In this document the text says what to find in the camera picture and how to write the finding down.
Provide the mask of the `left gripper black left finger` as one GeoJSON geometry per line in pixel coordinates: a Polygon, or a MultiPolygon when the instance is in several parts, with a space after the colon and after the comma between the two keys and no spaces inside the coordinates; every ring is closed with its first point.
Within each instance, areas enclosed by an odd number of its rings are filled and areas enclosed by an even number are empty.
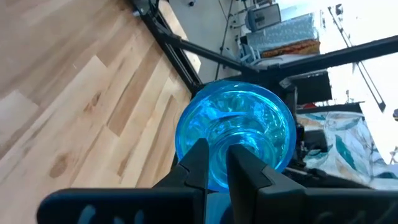
{"type": "Polygon", "coordinates": [[[43,199],[38,224],[204,224],[209,145],[199,139],[149,189],[62,189],[43,199]]]}

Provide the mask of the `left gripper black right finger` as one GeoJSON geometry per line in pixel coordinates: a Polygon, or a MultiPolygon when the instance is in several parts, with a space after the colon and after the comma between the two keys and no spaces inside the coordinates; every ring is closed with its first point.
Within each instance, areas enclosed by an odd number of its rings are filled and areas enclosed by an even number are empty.
{"type": "Polygon", "coordinates": [[[235,223],[398,224],[398,191],[375,190],[318,169],[283,172],[240,144],[226,154],[235,223]]]}

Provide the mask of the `blue small round vase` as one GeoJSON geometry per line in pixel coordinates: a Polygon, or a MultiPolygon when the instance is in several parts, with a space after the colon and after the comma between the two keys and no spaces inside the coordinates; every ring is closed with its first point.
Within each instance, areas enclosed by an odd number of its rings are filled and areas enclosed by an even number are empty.
{"type": "Polygon", "coordinates": [[[220,80],[206,85],[184,109],[175,131],[177,157],[197,140],[209,145],[208,188],[228,191],[226,151],[241,144],[275,170],[293,158],[295,120],[288,106],[259,85],[220,80]]]}

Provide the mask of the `white teal leaf-print cloth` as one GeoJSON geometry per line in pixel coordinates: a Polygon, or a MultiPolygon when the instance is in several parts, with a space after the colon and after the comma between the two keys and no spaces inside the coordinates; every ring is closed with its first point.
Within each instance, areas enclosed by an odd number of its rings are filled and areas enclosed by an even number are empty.
{"type": "Polygon", "coordinates": [[[332,111],[299,114],[305,131],[325,133],[326,152],[318,147],[304,157],[308,168],[379,190],[398,190],[398,174],[384,162],[361,113],[332,111]]]}

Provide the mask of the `thin black tripod stand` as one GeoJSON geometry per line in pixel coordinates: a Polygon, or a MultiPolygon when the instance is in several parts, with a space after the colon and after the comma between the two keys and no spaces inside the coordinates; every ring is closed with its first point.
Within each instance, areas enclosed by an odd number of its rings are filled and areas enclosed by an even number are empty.
{"type": "MultiPolygon", "coordinates": [[[[354,45],[351,42],[350,36],[344,30],[344,27],[341,24],[340,18],[335,13],[335,10],[337,8],[338,8],[337,5],[335,7],[328,6],[328,11],[330,13],[330,16],[333,19],[334,24],[338,28],[338,30],[339,30],[339,32],[341,34],[341,37],[343,38],[347,48],[351,48],[354,45]]],[[[384,100],[382,99],[382,96],[379,93],[378,89],[376,88],[376,85],[374,84],[371,76],[369,75],[368,71],[366,70],[366,67],[364,66],[364,63],[361,60],[357,60],[357,61],[353,62],[353,68],[357,68],[359,70],[359,72],[360,72],[360,74],[361,74],[361,76],[362,76],[367,88],[371,92],[372,97],[376,101],[380,111],[384,112],[384,110],[386,109],[386,104],[385,104],[384,100]]]]}

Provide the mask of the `grey mesh office chair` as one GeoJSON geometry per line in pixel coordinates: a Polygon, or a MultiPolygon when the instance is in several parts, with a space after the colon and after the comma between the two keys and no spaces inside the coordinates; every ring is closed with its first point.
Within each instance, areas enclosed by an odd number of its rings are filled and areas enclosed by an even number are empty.
{"type": "Polygon", "coordinates": [[[245,65],[255,65],[260,61],[261,53],[247,44],[241,44],[238,60],[245,65]]]}

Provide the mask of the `orange patterned hanging cloth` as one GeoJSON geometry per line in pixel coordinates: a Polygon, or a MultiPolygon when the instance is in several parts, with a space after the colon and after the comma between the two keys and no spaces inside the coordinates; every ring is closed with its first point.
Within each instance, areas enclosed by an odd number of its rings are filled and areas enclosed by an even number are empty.
{"type": "Polygon", "coordinates": [[[298,54],[298,55],[319,54],[320,44],[321,42],[316,39],[301,40],[275,49],[263,51],[261,53],[261,57],[271,58],[287,54],[298,54]]]}

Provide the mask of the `grey-blue speckled cloth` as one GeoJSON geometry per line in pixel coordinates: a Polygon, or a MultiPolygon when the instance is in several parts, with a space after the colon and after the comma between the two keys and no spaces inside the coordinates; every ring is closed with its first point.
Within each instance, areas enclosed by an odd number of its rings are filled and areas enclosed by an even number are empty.
{"type": "Polygon", "coordinates": [[[247,44],[259,51],[276,49],[303,40],[318,39],[320,16],[309,13],[246,35],[247,44]]]}

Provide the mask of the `grey boxy device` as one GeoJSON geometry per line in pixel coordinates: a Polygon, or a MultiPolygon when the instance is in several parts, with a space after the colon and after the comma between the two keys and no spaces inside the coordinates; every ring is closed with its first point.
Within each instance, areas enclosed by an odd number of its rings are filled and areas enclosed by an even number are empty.
{"type": "Polygon", "coordinates": [[[251,32],[280,23],[282,20],[278,4],[254,7],[247,11],[245,25],[251,32]]]}

